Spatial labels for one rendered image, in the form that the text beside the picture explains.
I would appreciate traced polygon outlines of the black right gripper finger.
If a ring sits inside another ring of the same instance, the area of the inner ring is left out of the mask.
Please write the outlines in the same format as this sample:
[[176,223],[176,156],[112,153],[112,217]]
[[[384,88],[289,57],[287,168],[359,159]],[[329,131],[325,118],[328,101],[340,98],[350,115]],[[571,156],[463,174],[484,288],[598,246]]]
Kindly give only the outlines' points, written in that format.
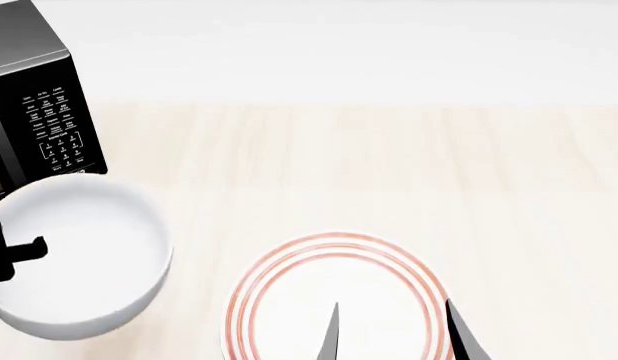
[[492,360],[478,343],[451,299],[446,299],[445,308],[455,360]]
[[339,304],[335,303],[326,334],[316,360],[336,360],[339,341]]

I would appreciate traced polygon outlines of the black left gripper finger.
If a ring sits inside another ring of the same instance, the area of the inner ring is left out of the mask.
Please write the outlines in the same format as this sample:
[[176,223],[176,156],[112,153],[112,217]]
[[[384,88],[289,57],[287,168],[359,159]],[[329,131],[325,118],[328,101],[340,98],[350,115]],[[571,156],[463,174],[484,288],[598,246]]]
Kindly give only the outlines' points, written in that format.
[[48,246],[44,237],[38,236],[31,243],[8,246],[6,254],[9,262],[38,260],[48,254]]

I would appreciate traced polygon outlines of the white bowl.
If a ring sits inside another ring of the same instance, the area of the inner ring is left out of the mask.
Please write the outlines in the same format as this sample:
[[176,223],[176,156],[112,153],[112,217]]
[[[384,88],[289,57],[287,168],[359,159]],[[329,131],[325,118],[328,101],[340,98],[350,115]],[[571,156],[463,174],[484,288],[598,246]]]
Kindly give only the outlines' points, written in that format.
[[0,282],[0,320],[53,341],[77,341],[129,323],[167,278],[173,245],[159,209],[108,176],[74,173],[32,182],[0,200],[6,245],[42,238],[47,252]]

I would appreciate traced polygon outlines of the white plate with red rings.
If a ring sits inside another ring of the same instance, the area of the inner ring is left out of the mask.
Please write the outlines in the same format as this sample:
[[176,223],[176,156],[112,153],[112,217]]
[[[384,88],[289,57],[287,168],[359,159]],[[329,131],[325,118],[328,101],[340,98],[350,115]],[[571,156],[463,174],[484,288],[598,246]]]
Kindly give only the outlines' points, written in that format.
[[237,279],[220,315],[223,360],[317,360],[331,321],[336,360],[455,360],[447,298],[435,273],[394,242],[303,236]]

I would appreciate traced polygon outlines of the black microwave oven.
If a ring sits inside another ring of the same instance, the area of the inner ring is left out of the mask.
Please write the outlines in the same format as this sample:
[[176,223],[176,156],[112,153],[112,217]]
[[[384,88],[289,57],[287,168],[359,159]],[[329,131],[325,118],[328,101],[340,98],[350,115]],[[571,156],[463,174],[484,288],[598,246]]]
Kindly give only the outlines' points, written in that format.
[[67,173],[107,173],[71,53],[32,0],[0,4],[0,200]]

